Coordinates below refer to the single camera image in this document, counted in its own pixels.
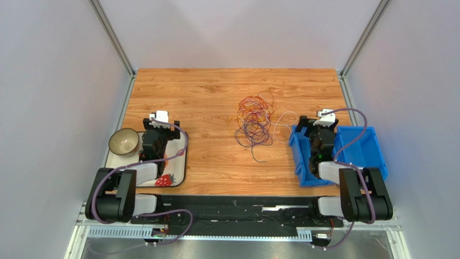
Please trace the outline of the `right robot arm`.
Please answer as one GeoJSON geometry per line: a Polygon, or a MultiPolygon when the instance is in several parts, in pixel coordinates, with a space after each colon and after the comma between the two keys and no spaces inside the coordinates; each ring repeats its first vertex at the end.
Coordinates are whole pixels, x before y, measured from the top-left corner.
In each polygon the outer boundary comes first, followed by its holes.
{"type": "Polygon", "coordinates": [[[300,187],[339,186],[338,196],[314,203],[321,216],[363,223],[390,220],[393,205],[384,183],[388,169],[375,129],[338,123],[303,115],[293,127],[288,144],[300,187]]]}

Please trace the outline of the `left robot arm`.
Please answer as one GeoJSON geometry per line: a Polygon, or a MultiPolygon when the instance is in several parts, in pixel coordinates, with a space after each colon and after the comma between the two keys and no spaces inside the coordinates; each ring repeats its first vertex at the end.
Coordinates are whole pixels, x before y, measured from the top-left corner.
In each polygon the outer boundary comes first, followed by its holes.
{"type": "Polygon", "coordinates": [[[144,120],[142,150],[138,162],[96,172],[85,207],[85,216],[102,224],[129,222],[134,216],[158,217],[157,197],[137,194],[138,185],[155,179],[167,161],[180,157],[188,148],[188,135],[180,122],[144,120]]]}

